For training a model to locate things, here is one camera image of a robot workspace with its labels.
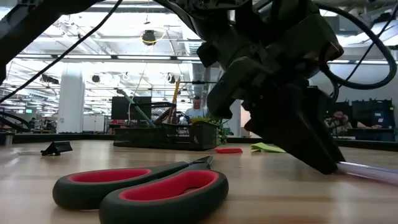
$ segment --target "black cable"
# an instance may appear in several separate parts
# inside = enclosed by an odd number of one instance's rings
[[[381,34],[384,33],[384,31],[387,29],[388,25],[390,25],[391,21],[393,18],[395,18],[396,14],[398,11],[398,3],[395,5],[394,9],[392,10],[392,14],[391,14],[391,18],[387,21],[387,23],[384,25],[384,27],[381,29],[381,31],[379,32],[379,34],[377,35],[378,38],[381,37]],[[346,78],[346,81],[348,81],[356,72],[356,70],[358,69],[358,67],[361,65],[362,61],[366,58],[366,56],[368,55],[368,53],[371,51],[372,47],[374,46],[374,42],[371,43],[371,45],[368,47],[368,49],[365,51],[365,53],[362,55],[361,59],[359,60],[359,62],[355,65],[353,71],[351,72],[350,75],[348,75],[348,77]]]
[[[22,90],[25,88],[27,85],[31,84],[36,78],[41,76],[43,73],[45,73],[49,68],[54,66],[56,63],[61,61],[66,55],[68,55],[73,49],[75,49],[79,44],[81,44],[83,41],[85,41],[89,36],[94,34],[98,29],[101,28],[102,25],[112,16],[112,14],[116,11],[116,9],[119,7],[119,5],[123,2],[123,0],[118,0],[117,3],[113,6],[113,8],[108,12],[108,14],[104,17],[104,19],[96,26],[94,27],[91,31],[89,31],[86,35],[84,35],[82,38],[80,38],[76,43],[74,43],[68,50],[66,50],[63,54],[61,54],[57,59],[55,59],[53,62],[48,64],[45,68],[43,68],[41,71],[39,71],[36,75],[34,75],[32,78],[27,80],[23,85],[18,87],[16,90],[8,94],[7,96],[3,97],[0,100],[0,103],[4,102],[8,98],[14,96],[19,90]]]
[[[39,71],[36,75],[34,75],[32,78],[30,78],[29,80],[27,80],[23,85],[21,85],[20,87],[18,87],[16,90],[14,90],[13,92],[11,92],[10,94],[6,95],[5,97],[3,97],[0,100],[0,103],[6,101],[7,99],[9,99],[10,97],[14,96],[19,90],[22,90],[23,88],[25,88],[26,86],[28,86],[29,84],[31,84],[36,78],[39,78],[42,74],[44,74],[49,68],[51,68],[52,66],[54,66],[56,63],[58,63],[59,61],[61,61],[66,55],[68,55],[73,49],[75,49],[79,44],[81,44],[83,41],[85,41],[89,36],[91,36],[92,34],[94,34],[98,29],[100,29],[105,22],[112,16],[112,14],[116,11],[116,9],[119,7],[119,5],[123,2],[123,0],[118,0],[117,3],[113,6],[113,8],[108,12],[108,14],[104,17],[104,19],[96,26],[94,27],[91,31],[89,31],[86,35],[84,35],[82,38],[80,38],[79,40],[76,41],[76,43],[74,43],[71,47],[69,47],[63,54],[61,54],[57,59],[55,59],[53,62],[51,62],[50,64],[48,64],[45,68],[43,68],[41,71]],[[8,116],[10,118],[14,118],[20,122],[22,122],[22,124],[26,125],[27,127],[29,127],[29,123],[25,120],[23,120],[22,118],[18,118],[17,116],[14,116],[12,114],[9,113],[5,113],[5,112],[0,112],[0,115],[3,116]],[[21,132],[29,132],[30,128],[23,128],[20,127],[10,121],[8,121],[6,118],[0,116],[0,122],[2,122],[3,124],[6,124],[8,126],[10,126],[11,128],[14,128],[17,131],[21,131]]]
[[[331,94],[331,100],[333,100],[334,103],[337,102],[338,94],[340,92],[340,88],[338,87],[338,84],[331,81],[331,84],[333,85],[333,93]]]
[[[20,117],[17,117],[17,116],[15,116],[13,114],[5,113],[5,112],[2,112],[2,111],[0,111],[0,115],[7,116],[7,117],[13,118],[13,119],[15,119],[17,121],[20,121],[27,128],[23,128],[23,127],[21,127],[21,126],[19,126],[17,124],[14,124],[13,122],[7,120],[6,118],[0,116],[0,122],[2,122],[2,124],[7,125],[10,128],[13,128],[13,129],[15,129],[17,131],[20,131],[20,132],[30,132],[31,126],[30,126],[29,122],[25,121],[24,119],[22,119]]]
[[[350,13],[339,9],[335,8],[332,6],[327,6],[321,3],[316,3],[316,5],[320,9],[324,9],[327,11],[331,11],[334,13],[337,13],[351,22],[353,22],[355,25],[357,25],[360,29],[364,31],[365,34],[369,36],[369,38],[373,41],[374,44],[380,49],[382,52],[383,56],[386,58],[389,66],[390,66],[390,72],[388,73],[387,77],[380,82],[373,83],[373,84],[360,84],[360,83],[353,83],[349,82],[348,80],[345,80],[343,78],[340,78],[339,76],[335,75],[332,71],[330,71],[329,66],[327,64],[323,64],[320,66],[321,71],[332,81],[335,82],[339,85],[346,86],[348,88],[352,89],[357,89],[357,90],[373,90],[376,88],[380,88],[382,86],[387,85],[396,75],[397,72],[397,64],[396,61],[394,60],[393,56],[391,55],[389,49],[383,44],[383,42],[380,40],[380,38],[374,34],[374,32],[367,26],[365,25],[362,21],[360,21],[358,18],[355,16],[351,15]]]

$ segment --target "red object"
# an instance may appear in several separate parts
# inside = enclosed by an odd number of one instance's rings
[[[210,170],[188,170],[173,177],[122,191],[119,197],[131,201],[155,201],[182,197],[214,184],[218,173]]]
[[[69,176],[73,182],[100,183],[126,180],[149,174],[150,169],[110,169],[83,172]]]
[[[124,124],[124,120],[112,120],[111,124]]]
[[[216,148],[217,153],[243,153],[241,148]]]

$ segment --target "green plant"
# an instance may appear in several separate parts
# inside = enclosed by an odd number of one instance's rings
[[[216,118],[211,114],[207,114],[206,116],[209,120],[208,122],[214,125],[217,125],[217,146],[222,144],[226,144],[226,139],[228,138],[224,131],[224,123],[223,120],[220,118]]]

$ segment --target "ceiling light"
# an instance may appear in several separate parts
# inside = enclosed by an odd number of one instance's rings
[[[110,55],[66,55],[70,59],[111,59]]]
[[[29,89],[43,89],[43,88],[47,88],[47,87],[44,87],[44,86],[30,86],[29,87]]]
[[[388,65],[387,61],[378,61],[378,60],[364,60],[361,62],[361,64],[372,64],[372,65]]]
[[[10,109],[10,110],[24,110],[25,106],[0,106],[5,109]]]
[[[56,106],[56,107],[58,107],[58,104],[55,104],[55,103],[49,103],[49,102],[46,102],[46,101],[44,101],[43,103],[44,103],[45,105]]]
[[[99,82],[101,81],[99,75],[93,75],[93,77],[91,78],[91,80],[93,81],[93,83],[99,83]]]
[[[118,56],[118,59],[132,59],[132,60],[171,60],[171,57],[166,57],[166,56]]]
[[[123,78],[124,81],[130,80],[130,75],[129,75],[129,73],[126,72],[125,74],[123,74],[122,78]]]
[[[200,60],[200,58],[199,57],[183,56],[183,57],[177,57],[177,60]]]
[[[333,16],[337,16],[337,13],[335,12],[330,12],[324,9],[319,9],[319,13],[321,14],[321,16],[327,16],[327,17],[333,17]]]
[[[16,58],[52,58],[52,56],[45,54],[19,54]]]
[[[167,80],[170,84],[174,84],[174,83],[175,83],[174,75],[171,75],[170,73],[167,74],[166,80]]]
[[[156,44],[155,31],[145,30],[145,33],[142,35],[142,42],[148,46],[155,45]]]
[[[28,102],[29,104],[33,104],[33,105],[42,105],[42,103],[40,102]]]
[[[96,7],[110,7],[112,8],[113,5],[112,4],[95,4],[92,7],[96,8]],[[139,9],[164,9],[163,6],[151,6],[151,5],[144,5],[144,6],[140,6],[140,5],[135,5],[135,4],[121,4],[119,6],[120,8],[139,8]]]
[[[329,63],[349,63],[349,60],[333,60]]]

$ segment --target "white column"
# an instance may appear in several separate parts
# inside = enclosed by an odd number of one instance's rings
[[[85,77],[80,63],[66,63],[61,78],[57,133],[83,131]]]

